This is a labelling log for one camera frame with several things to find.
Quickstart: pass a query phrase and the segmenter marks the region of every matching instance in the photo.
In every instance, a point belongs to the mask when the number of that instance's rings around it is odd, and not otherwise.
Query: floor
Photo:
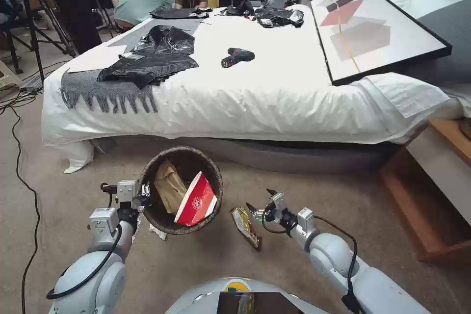
[[[34,55],[20,54],[25,73],[36,70]],[[44,64],[64,57],[41,45]],[[90,213],[107,203],[99,186],[122,179],[137,179],[145,164],[162,148],[153,137],[120,137],[109,155],[71,175],[63,174],[67,162],[41,142],[41,104],[18,108],[22,122],[16,128],[22,143],[20,174],[37,190],[41,211],[39,251],[28,273],[27,313],[46,313],[45,299],[58,276],[85,254],[91,241]],[[21,274],[33,251],[36,222],[33,195],[15,176],[18,147],[11,136],[16,117],[11,110],[0,117],[0,312],[18,313]],[[217,277],[249,277],[278,285],[330,313],[347,313],[341,295],[312,269],[306,254],[285,235],[264,232],[263,247],[256,252],[237,231],[229,211],[249,201],[264,206],[266,187],[284,191],[292,211],[311,208],[353,234],[359,256],[378,267],[430,312],[471,313],[470,268],[440,268],[418,262],[399,221],[390,207],[377,175],[301,175],[255,170],[217,161],[224,181],[222,211],[199,232],[169,236],[166,242],[149,232],[144,220],[126,262],[127,283],[116,313],[163,313],[187,288]],[[333,232],[318,223],[321,230]]]

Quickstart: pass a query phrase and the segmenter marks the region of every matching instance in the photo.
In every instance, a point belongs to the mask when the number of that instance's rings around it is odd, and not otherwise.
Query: framed painting
[[[333,85],[451,54],[451,45],[389,0],[312,0]]]

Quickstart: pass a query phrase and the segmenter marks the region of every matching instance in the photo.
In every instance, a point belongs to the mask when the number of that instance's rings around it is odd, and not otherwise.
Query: yellow label
[[[236,292],[250,292],[249,286],[242,281],[233,281],[228,283],[228,285],[224,289],[224,292],[229,292],[230,288],[233,288],[232,290],[235,289]]]

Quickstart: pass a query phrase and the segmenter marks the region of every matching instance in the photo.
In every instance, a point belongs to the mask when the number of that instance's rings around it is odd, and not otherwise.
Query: brown paper bag
[[[158,167],[154,185],[167,212],[177,214],[187,189],[177,174],[175,166],[167,160],[162,163]]]

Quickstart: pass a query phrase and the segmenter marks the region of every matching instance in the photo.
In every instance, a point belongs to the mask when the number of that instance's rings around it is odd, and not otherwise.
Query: wooden nightstand
[[[471,141],[432,119],[381,170],[421,261],[471,262]]]

